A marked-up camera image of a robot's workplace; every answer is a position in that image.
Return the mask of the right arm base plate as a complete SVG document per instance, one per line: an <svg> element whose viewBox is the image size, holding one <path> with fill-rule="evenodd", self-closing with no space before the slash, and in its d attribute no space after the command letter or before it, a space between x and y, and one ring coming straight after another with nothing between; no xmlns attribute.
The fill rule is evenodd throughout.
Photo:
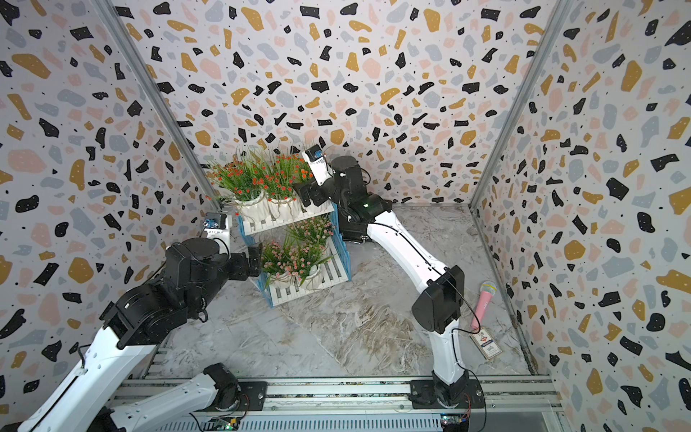
<svg viewBox="0 0 691 432"><path fill-rule="evenodd" d="M432 379L413 380L408 399L415 410L467 410L486 406L478 380L461 380L453 385Z"/></svg>

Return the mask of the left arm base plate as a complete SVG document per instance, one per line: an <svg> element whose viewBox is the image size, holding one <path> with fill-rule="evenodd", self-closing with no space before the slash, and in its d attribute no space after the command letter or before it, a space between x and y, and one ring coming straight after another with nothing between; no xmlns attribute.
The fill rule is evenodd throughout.
<svg viewBox="0 0 691 432"><path fill-rule="evenodd" d="M238 411L259 412L262 411L266 401L268 382L265 381L241 381L239 383Z"/></svg>

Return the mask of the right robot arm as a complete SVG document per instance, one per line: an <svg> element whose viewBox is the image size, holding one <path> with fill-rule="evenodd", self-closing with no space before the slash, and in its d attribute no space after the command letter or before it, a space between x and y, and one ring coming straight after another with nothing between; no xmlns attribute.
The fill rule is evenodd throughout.
<svg viewBox="0 0 691 432"><path fill-rule="evenodd" d="M471 309L464 297L464 271L434 257L406 230L392 209L392 201L369 191L355 158L327 160L315 146L302 153L302 160L309 170L293 185L300 201L305 205L336 205L340 234L381 246L417 290L419 296L411 311L428 333L434 358L430 402L452 409L482 400L480 381L465 365L459 341L461 334L476 332L462 324L462 311Z"/></svg>

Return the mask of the red flower pot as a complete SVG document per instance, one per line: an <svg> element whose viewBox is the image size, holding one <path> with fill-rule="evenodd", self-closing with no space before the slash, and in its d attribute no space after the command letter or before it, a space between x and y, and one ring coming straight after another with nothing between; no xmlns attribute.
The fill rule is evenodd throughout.
<svg viewBox="0 0 691 432"><path fill-rule="evenodd" d="M313 180L310 166L302 156L277 156L262 166L262 173L271 218L292 221L301 216L302 203L293 187Z"/></svg>
<svg viewBox="0 0 691 432"><path fill-rule="evenodd" d="M221 198L230 200L244 221L260 223L269 217L262 171L254 162L236 158L222 164L212 160L210 175Z"/></svg>

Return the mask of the pink flower pot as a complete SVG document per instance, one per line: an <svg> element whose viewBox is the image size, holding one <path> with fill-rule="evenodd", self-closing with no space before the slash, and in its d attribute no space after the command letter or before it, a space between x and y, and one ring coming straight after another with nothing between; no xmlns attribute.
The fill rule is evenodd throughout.
<svg viewBox="0 0 691 432"><path fill-rule="evenodd" d="M324 248L334 235L334 226L328 215L320 215L290 224L287 235L296 242Z"/></svg>
<svg viewBox="0 0 691 432"><path fill-rule="evenodd" d="M293 279L293 248L273 240L266 243L262 254L263 272L270 283L289 283Z"/></svg>
<svg viewBox="0 0 691 432"><path fill-rule="evenodd" d="M298 286L303 286L314 278L320 266L332 259L327 248L302 245L293 248L293 276Z"/></svg>

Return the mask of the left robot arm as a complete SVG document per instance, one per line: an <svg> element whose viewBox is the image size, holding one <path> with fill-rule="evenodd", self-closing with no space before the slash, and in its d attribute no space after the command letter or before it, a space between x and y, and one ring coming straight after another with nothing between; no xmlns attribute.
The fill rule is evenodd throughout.
<svg viewBox="0 0 691 432"><path fill-rule="evenodd" d="M6 431L154 431L183 415L249 405L239 380L223 364L144 401L107 407L131 371L189 320L207 321L207 307L228 281L259 276L262 247L232 253L216 239L172 244L156 275L110 302L93 342L41 408Z"/></svg>

